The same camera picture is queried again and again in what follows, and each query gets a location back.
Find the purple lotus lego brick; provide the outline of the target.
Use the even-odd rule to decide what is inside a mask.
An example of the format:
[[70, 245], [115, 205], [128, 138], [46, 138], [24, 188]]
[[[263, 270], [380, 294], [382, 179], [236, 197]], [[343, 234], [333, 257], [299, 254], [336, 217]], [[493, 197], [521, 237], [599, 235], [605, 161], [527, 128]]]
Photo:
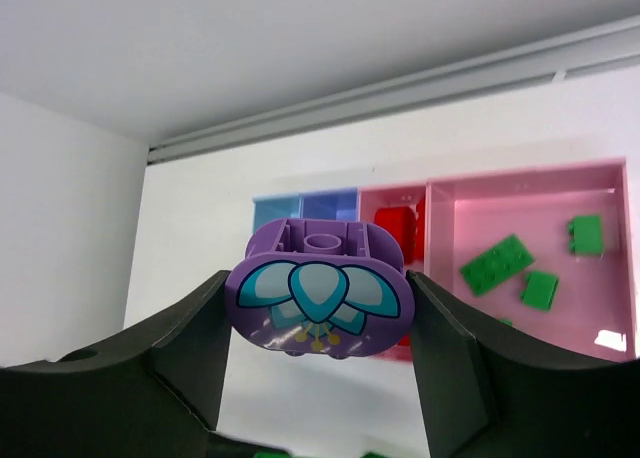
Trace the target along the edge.
[[243, 338], [291, 356], [378, 355], [408, 335], [415, 315], [400, 245], [359, 221], [264, 224], [226, 279], [224, 299]]

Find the green studded lego plate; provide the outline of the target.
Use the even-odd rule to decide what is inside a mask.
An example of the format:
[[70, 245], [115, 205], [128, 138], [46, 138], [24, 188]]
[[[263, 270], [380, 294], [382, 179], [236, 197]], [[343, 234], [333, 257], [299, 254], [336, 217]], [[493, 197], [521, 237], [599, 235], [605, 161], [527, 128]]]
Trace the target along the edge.
[[535, 258], [519, 237], [511, 234], [460, 268], [474, 296], [482, 296], [523, 272]]

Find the red oval lego brick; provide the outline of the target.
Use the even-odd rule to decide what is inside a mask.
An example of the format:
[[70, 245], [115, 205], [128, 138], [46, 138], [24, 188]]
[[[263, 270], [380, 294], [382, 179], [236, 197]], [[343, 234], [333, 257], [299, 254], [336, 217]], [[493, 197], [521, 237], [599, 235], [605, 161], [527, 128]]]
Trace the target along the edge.
[[374, 223], [385, 229], [396, 240], [402, 251], [404, 264], [410, 264], [415, 255], [416, 215], [409, 206], [379, 208]]

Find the green lego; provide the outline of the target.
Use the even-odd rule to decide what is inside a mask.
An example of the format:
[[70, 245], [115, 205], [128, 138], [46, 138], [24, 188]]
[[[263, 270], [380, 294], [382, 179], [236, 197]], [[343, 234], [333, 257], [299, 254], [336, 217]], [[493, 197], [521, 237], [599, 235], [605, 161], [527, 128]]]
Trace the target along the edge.
[[576, 215], [567, 225], [569, 251], [576, 255], [597, 255], [604, 251], [602, 221], [599, 215]]

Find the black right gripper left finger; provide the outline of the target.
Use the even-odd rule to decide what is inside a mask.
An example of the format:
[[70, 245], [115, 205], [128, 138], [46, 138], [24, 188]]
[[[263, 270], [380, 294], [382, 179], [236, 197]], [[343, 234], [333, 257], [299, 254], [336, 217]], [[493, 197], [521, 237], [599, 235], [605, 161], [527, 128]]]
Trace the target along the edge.
[[1, 371], [4, 457], [210, 457], [229, 353], [219, 271], [58, 361]]

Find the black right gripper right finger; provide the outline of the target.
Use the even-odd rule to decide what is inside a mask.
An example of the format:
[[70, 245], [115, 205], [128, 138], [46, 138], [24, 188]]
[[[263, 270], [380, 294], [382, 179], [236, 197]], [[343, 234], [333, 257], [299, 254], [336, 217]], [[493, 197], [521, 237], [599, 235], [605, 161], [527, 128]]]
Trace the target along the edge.
[[639, 363], [534, 338], [410, 272], [414, 371], [433, 457], [636, 457]]

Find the small green lego brick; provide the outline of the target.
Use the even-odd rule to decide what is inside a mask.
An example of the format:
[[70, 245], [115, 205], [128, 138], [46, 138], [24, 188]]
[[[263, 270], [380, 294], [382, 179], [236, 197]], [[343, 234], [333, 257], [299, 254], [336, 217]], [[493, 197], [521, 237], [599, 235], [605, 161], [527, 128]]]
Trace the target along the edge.
[[533, 270], [525, 277], [521, 301], [525, 306], [548, 312], [552, 308], [558, 285], [557, 275]]

